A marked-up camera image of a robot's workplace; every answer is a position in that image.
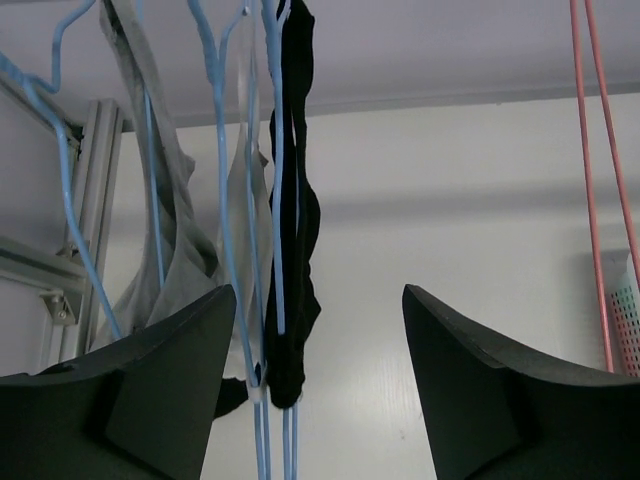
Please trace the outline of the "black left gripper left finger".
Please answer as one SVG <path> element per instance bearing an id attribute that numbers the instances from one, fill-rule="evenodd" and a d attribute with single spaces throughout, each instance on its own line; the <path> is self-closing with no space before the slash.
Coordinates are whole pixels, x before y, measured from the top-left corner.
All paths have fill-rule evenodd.
<path id="1" fill-rule="evenodd" d="M 225 285 L 101 349 L 2 377 L 2 478 L 199 478 L 235 307 Z"/>

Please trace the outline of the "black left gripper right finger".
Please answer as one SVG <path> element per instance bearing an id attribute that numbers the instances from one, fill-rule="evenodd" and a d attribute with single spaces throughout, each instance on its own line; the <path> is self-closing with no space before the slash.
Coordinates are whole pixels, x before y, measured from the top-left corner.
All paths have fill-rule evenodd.
<path id="1" fill-rule="evenodd" d="M 638 379 L 540 352 L 416 285 L 402 310 L 438 478 L 638 478 Z"/>

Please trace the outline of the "white tank top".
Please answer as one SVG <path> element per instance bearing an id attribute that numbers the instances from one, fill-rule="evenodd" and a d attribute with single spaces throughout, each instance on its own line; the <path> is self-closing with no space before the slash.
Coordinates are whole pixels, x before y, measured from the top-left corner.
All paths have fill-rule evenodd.
<path id="1" fill-rule="evenodd" d="M 268 160 L 259 151 L 260 99 L 255 27 L 245 19 L 239 32 L 238 103 L 240 130 L 227 176 L 228 215 L 234 264 L 252 360 L 262 360 L 262 327 L 266 317 L 273 260 L 273 225 L 265 181 Z"/>

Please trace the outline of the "black tank top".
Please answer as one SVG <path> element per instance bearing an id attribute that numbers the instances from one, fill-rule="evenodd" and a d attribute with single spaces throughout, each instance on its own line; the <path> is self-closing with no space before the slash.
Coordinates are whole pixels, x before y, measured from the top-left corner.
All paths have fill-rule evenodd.
<path id="1" fill-rule="evenodd" d="M 311 256 L 320 228 L 320 205 L 306 176 L 306 97 L 314 75 L 313 30 L 315 19 L 306 4 L 294 1 L 283 27 L 281 69 L 283 76 L 284 153 L 281 199 L 281 246 L 285 330 L 277 329 L 275 269 L 272 261 L 273 197 L 266 191 L 265 158 L 253 160 L 256 222 L 261 279 L 253 278 L 248 226 L 244 146 L 229 175 L 230 221 L 238 268 L 242 272 L 244 309 L 252 357 L 265 348 L 266 365 L 256 367 L 266 381 L 272 404 L 282 410 L 293 407 L 305 381 L 304 344 L 320 315 L 321 306 L 311 280 Z"/>

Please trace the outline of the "pink wire hanger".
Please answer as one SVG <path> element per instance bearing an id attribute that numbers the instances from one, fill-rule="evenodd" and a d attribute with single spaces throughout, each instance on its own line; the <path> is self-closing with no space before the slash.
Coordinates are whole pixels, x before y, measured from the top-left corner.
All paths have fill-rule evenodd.
<path id="1" fill-rule="evenodd" d="M 601 98 L 601 105 L 602 105 L 604 121 L 606 125 L 608 141 L 609 141 L 610 153 L 612 158 L 612 164 L 613 164 L 614 174 L 615 174 L 616 183 L 617 183 L 619 200 L 620 200 L 620 205 L 622 209 L 622 215 L 623 215 L 625 230 L 627 234 L 627 240 L 628 240 L 632 265 L 634 269 L 634 278 L 638 286 L 639 284 L 638 241 L 636 236 L 636 230 L 633 224 L 631 204 L 629 201 L 629 196 L 628 196 L 626 184 L 624 181 L 624 173 L 623 173 L 622 164 L 620 161 L 619 151 L 617 147 L 614 122 L 613 122 L 613 117 L 612 117 L 611 107 L 609 102 L 607 82 L 606 82 L 605 70 L 603 65 L 595 12 L 594 12 L 594 8 L 591 0 L 585 0 L 584 5 L 585 5 L 585 12 L 586 12 L 587 23 L 589 28 L 589 36 L 590 36 L 591 49 L 592 49 L 592 54 L 594 59 L 594 66 L 596 70 L 599 93 Z"/>

